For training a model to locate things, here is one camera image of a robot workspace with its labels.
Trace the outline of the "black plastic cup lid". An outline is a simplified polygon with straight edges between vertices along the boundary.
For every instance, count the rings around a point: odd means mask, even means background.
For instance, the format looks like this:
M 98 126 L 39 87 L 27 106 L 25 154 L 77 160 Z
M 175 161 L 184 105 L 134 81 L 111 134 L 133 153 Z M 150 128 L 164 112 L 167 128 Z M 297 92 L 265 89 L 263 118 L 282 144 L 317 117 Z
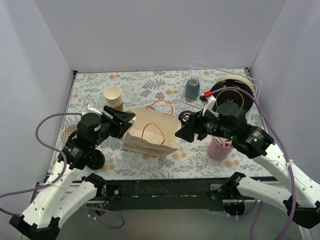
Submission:
M 182 111 L 179 116 L 178 116 L 178 119 L 179 121 L 181 122 L 181 124 L 184 126 L 188 123 L 188 121 L 190 120 L 192 116 L 192 112 L 189 111 L 189 110 L 185 110 L 185 111 Z

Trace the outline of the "printed kraft paper bag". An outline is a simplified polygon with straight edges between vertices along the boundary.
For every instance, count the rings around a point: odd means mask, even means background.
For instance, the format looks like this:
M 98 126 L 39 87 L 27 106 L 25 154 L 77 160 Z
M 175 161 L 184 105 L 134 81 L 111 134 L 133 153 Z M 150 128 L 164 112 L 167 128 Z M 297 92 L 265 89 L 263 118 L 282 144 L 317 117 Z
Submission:
M 135 114 L 134 124 L 123 137 L 124 150 L 166 157 L 180 148 L 181 139 L 175 133 L 181 129 L 181 122 L 174 116 L 172 104 L 167 103 L 170 113 L 156 111 L 154 105 L 138 107 L 131 111 Z

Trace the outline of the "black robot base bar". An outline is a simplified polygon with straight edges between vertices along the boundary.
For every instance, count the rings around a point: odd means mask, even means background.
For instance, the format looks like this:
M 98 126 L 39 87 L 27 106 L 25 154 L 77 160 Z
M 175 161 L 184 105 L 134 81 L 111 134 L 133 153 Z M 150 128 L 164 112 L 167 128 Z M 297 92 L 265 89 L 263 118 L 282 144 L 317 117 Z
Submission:
M 223 200 L 212 190 L 227 178 L 107 180 L 110 211 L 210 210 L 222 211 Z

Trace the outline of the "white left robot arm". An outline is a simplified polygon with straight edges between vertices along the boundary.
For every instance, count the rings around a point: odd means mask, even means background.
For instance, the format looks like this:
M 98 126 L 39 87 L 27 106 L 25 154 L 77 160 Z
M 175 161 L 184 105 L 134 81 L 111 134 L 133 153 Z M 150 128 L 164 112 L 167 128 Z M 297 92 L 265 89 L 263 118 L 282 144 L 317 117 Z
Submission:
M 64 197 L 66 190 L 85 167 L 100 169 L 105 162 L 97 147 L 107 138 L 121 139 L 132 127 L 135 113 L 114 110 L 107 105 L 102 113 L 81 114 L 74 131 L 54 164 L 52 173 L 32 203 L 9 224 L 31 240 L 54 240 L 63 224 L 91 199 L 106 196 L 107 182 L 94 173 L 85 177 L 80 186 Z

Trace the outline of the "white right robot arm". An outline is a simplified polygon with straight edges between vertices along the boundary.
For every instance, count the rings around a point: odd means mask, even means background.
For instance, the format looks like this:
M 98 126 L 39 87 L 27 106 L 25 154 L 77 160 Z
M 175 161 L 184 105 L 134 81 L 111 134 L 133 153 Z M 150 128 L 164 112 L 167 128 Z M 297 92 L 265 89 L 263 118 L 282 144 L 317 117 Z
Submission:
M 178 119 L 182 127 L 175 136 L 189 143 L 208 135 L 232 141 L 240 153 L 264 167 L 282 185 L 274 187 L 235 172 L 223 185 L 212 190 L 216 199 L 250 197 L 272 205 L 293 222 L 311 229 L 320 223 L 320 185 L 309 178 L 284 153 L 263 129 L 247 123 L 246 113 L 236 103 L 223 103 L 218 116 L 209 110 L 183 111 Z

